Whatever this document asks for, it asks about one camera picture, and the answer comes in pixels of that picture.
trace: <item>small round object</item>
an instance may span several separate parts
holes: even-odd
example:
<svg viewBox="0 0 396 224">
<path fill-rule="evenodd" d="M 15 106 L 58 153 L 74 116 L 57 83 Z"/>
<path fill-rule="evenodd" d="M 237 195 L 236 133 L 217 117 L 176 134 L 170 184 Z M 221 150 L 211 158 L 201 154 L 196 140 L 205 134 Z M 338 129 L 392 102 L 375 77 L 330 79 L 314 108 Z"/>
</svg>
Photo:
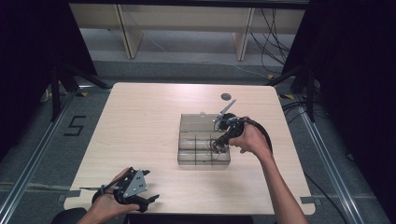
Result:
<svg viewBox="0 0 396 224">
<path fill-rule="evenodd" d="M 229 101 L 229 100 L 231 100 L 231 95 L 230 95 L 230 93 L 223 93 L 222 95 L 221 95 L 221 99 L 222 100 L 224 100 L 224 101 Z"/>
</svg>

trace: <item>gray floor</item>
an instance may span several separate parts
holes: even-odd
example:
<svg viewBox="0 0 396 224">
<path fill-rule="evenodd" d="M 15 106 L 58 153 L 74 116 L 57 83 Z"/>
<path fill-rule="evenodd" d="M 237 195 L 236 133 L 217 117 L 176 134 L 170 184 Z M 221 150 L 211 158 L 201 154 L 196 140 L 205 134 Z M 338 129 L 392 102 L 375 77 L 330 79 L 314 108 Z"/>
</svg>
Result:
<svg viewBox="0 0 396 224">
<path fill-rule="evenodd" d="M 137 56 L 127 60 L 120 32 L 108 30 L 82 30 L 99 78 L 109 84 L 118 81 L 216 83 L 239 85 L 263 85 L 268 72 L 262 68 L 281 71 L 281 64 L 267 55 L 263 60 L 254 41 L 249 40 L 243 62 L 237 62 L 231 34 L 203 32 L 146 32 Z M 292 43 L 293 35 L 281 35 L 285 45 Z M 269 48 L 280 59 L 277 48 Z M 277 85 L 279 94 L 289 94 L 292 78 Z M 27 190 L 8 223 L 50 223 L 63 210 L 64 195 L 71 186 L 85 149 L 99 120 L 110 91 L 101 90 L 91 83 L 78 79 L 86 97 L 72 95 L 72 102 L 49 148 L 40 162 Z M 293 102 L 280 99 L 282 105 Z M 332 186 L 315 144 L 309 135 L 298 109 L 286 116 L 290 132 L 297 148 L 304 171 L 324 189 L 335 204 L 343 210 L 338 195 Z M 332 120 L 321 105 L 315 105 L 316 124 L 329 149 L 332 159 L 355 199 L 364 223 L 389 223 L 375 196 L 365 182 L 356 164 L 345 156 L 347 149 L 332 125 Z M 33 155 L 36 146 L 50 124 L 51 101 L 42 103 L 25 130 L 20 143 L 12 148 L 0 163 L 0 201 L 2 202 L 13 183 L 18 180 L 24 166 Z M 83 125 L 79 136 L 69 128 L 74 116 L 75 124 Z M 334 206 L 309 180 L 308 186 L 316 199 L 316 213 L 309 216 L 312 223 L 343 223 Z M 274 216 L 254 216 L 255 223 L 274 223 Z"/>
</svg>

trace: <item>human arm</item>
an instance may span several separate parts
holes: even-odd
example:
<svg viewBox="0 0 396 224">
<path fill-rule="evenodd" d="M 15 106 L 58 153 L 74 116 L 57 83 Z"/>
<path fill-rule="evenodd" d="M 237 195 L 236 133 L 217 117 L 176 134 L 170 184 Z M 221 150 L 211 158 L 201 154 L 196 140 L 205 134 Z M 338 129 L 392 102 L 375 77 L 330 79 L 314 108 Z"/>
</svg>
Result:
<svg viewBox="0 0 396 224">
<path fill-rule="evenodd" d="M 125 168 L 121 173 L 114 177 L 113 181 L 123 176 L 129 168 Z M 78 224 L 100 224 L 109 221 L 111 218 L 121 214 L 126 214 L 139 209 L 137 204 L 120 204 L 112 193 L 100 195 L 92 204 L 87 214 L 79 221 Z"/>
<path fill-rule="evenodd" d="M 241 153 L 248 151 L 259 159 L 270 192 L 277 223 L 308 223 L 301 207 L 297 204 L 277 169 L 274 156 L 259 129 L 246 123 L 242 135 L 230 139 L 229 144 L 241 147 Z"/>
</svg>

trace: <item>transparent plastic box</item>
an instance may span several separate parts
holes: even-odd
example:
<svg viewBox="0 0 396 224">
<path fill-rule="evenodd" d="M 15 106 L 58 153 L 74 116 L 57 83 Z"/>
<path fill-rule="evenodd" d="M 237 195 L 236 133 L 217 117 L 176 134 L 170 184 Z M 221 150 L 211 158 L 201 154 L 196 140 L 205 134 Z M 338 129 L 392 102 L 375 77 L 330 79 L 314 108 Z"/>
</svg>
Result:
<svg viewBox="0 0 396 224">
<path fill-rule="evenodd" d="M 211 141 L 222 136 L 214 126 L 216 114 L 182 114 L 178 140 L 177 161 L 179 165 L 230 164 L 230 150 L 215 153 L 210 149 Z"/>
</svg>

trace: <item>wooden table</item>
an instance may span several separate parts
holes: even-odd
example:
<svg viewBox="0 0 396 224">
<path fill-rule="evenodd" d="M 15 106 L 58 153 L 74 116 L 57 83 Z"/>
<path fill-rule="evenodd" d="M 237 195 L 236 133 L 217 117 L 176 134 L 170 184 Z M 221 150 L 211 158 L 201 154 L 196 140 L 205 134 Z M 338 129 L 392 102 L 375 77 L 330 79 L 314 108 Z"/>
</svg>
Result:
<svg viewBox="0 0 396 224">
<path fill-rule="evenodd" d="M 228 112 L 248 115 L 269 133 L 280 173 L 307 215 L 315 212 L 276 91 L 273 87 L 118 83 L 98 121 L 71 190 L 108 184 L 123 168 L 147 169 L 148 191 L 160 194 L 147 213 L 161 214 L 273 214 L 259 161 L 252 154 L 231 148 L 226 168 L 179 166 L 177 146 L 181 114 L 217 114 L 230 101 Z M 64 208 L 91 206 L 94 191 L 67 198 Z"/>
</svg>

